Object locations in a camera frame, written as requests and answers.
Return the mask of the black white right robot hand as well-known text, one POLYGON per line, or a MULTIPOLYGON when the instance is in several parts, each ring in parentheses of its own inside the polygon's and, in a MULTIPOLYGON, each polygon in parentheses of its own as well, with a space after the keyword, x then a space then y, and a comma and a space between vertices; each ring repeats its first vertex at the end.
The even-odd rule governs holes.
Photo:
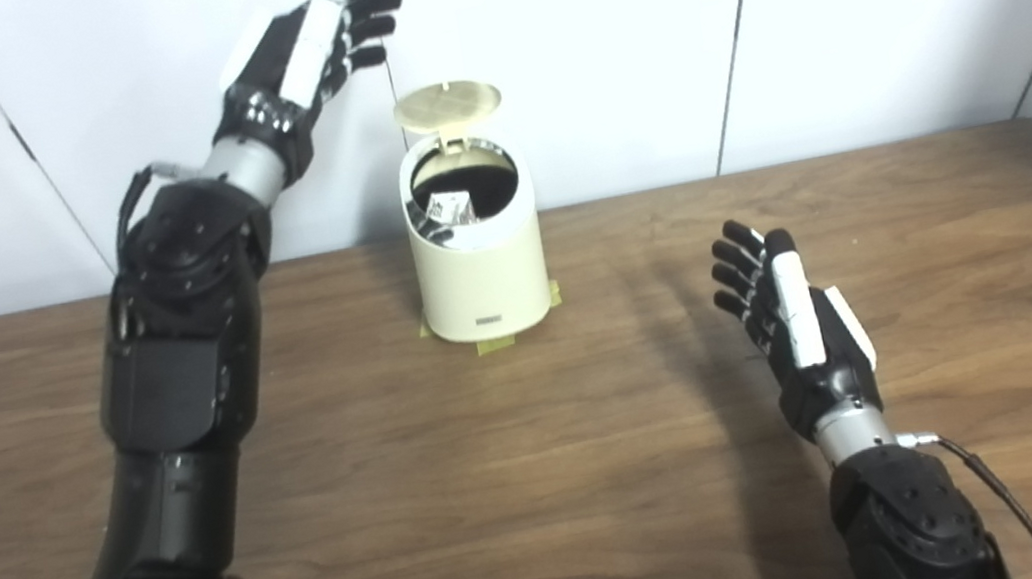
POLYGON ((840 406, 883 409, 873 341, 836 287, 812 285, 789 231, 727 221, 710 251, 715 307, 766 358, 791 430, 814 441, 840 406))

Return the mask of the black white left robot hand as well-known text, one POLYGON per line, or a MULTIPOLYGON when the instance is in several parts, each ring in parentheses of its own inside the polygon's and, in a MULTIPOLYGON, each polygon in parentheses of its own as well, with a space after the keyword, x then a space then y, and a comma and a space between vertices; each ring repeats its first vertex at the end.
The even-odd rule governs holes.
POLYGON ((313 161, 321 111, 364 68, 383 66, 404 0, 307 0, 271 17, 222 97, 214 139, 261 144, 285 188, 313 161))

